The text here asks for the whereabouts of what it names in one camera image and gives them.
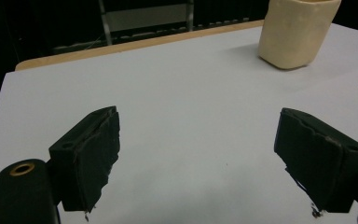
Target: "black object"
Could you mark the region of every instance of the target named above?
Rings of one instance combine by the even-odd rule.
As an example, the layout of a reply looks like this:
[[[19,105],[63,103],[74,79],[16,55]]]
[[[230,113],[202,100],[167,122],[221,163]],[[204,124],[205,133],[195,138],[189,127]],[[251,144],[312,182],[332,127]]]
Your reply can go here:
[[[65,211],[90,212],[118,159],[115,106],[88,114],[50,149],[51,160],[19,161],[0,173],[0,224],[60,223]]]
[[[314,116],[281,112],[275,152],[319,210],[348,213],[358,202],[358,142]]]

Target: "dark background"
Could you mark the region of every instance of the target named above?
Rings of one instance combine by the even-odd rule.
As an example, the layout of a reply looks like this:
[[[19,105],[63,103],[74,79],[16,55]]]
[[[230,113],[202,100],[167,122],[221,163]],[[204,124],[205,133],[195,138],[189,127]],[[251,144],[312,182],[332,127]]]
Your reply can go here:
[[[181,0],[104,0],[107,10],[180,4]],[[194,25],[264,19],[268,0],[194,0]],[[333,21],[358,29],[358,0],[342,0]],[[0,0],[0,88],[17,63],[53,48],[90,42],[103,34],[98,0]]]

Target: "wooden table edge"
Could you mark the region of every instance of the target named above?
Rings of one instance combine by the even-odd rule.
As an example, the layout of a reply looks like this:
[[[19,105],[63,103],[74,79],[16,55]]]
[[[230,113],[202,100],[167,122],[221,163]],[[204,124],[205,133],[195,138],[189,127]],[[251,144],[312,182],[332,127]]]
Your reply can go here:
[[[36,68],[36,67],[55,64],[55,63],[66,63],[75,60],[87,59],[87,58],[92,58],[92,57],[97,57],[106,54],[132,50],[132,49],[141,49],[141,48],[156,46],[160,44],[167,44],[167,43],[186,40],[190,38],[206,36],[206,35],[216,35],[226,32],[249,29],[249,28],[262,26],[263,22],[264,21],[247,21],[247,22],[242,22],[242,23],[237,23],[227,26],[220,26],[211,29],[182,33],[178,35],[165,35],[161,37],[139,40],[139,41],[134,41],[125,44],[111,45],[111,46],[106,46],[97,49],[86,49],[86,50],[58,54],[58,55],[53,55],[43,58],[36,58],[36,59],[31,59],[18,63],[15,70],[20,71],[24,69]]]

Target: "beige cup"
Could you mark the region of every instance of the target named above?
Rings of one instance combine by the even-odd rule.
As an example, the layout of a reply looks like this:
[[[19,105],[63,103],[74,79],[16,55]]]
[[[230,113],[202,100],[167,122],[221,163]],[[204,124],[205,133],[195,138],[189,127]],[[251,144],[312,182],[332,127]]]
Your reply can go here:
[[[341,0],[270,0],[259,56],[282,69],[311,63],[340,3]]]

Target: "white tabletop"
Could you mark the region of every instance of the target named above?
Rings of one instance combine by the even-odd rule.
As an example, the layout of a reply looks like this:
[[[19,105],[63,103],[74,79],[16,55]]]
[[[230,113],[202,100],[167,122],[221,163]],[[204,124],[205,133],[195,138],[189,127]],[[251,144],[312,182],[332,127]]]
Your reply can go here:
[[[358,141],[358,31],[332,25],[315,61],[282,71],[257,57],[261,28],[7,74],[0,171],[49,159],[89,112],[116,105],[119,159],[90,223],[329,223],[284,171],[280,112],[310,113]],[[63,212],[63,224],[87,223]]]

